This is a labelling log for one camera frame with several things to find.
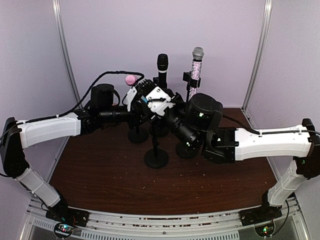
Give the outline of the pink microphone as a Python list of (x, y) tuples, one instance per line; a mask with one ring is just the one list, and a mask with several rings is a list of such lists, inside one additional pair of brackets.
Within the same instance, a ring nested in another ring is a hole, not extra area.
[(135, 76), (135, 75), (127, 75), (127, 76), (125, 77), (125, 83), (126, 83), (128, 86), (134, 86), (137, 81), (138, 81), (138, 78), (137, 78), (137, 76)]

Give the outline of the mic stand front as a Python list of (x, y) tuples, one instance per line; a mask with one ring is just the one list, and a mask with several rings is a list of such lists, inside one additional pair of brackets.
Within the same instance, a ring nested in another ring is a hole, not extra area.
[(169, 162), (168, 153), (159, 148), (159, 141), (156, 133), (156, 128), (152, 124), (151, 129), (153, 132), (152, 135), (152, 149), (149, 149), (144, 155), (144, 163), (152, 169), (160, 169), (166, 166)]

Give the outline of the black microphone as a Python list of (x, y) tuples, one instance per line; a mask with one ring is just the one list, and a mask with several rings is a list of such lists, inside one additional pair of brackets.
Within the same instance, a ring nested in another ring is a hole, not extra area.
[(161, 53), (157, 57), (158, 85), (161, 88), (167, 88), (167, 71), (169, 67), (169, 58), (165, 53)]

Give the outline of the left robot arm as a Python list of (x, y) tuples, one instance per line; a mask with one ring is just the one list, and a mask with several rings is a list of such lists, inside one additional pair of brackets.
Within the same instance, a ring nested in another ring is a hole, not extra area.
[(103, 83), (92, 87), (90, 100), (84, 108), (26, 121), (8, 118), (0, 138), (4, 177), (17, 180), (38, 197), (48, 208), (48, 217), (73, 224), (76, 213), (61, 193), (31, 167), (24, 149), (63, 137), (88, 135), (102, 129), (106, 123), (127, 122), (131, 128), (138, 127), (143, 123), (143, 107), (148, 100), (135, 86), (126, 94), (125, 105), (114, 104), (114, 97), (118, 96), (113, 85)]

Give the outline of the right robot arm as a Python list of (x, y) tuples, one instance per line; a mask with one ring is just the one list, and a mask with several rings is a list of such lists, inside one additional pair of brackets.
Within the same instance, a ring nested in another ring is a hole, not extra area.
[(198, 93), (184, 102), (176, 93), (161, 89), (156, 93), (159, 101), (151, 103), (150, 108), (188, 153), (199, 151), (203, 158), (216, 164), (259, 157), (292, 157), (286, 172), (263, 194), (261, 205), (240, 212), (243, 225), (280, 217), (287, 198), (304, 181), (319, 176), (320, 135), (310, 119), (287, 128), (221, 128), (222, 104), (209, 95)]

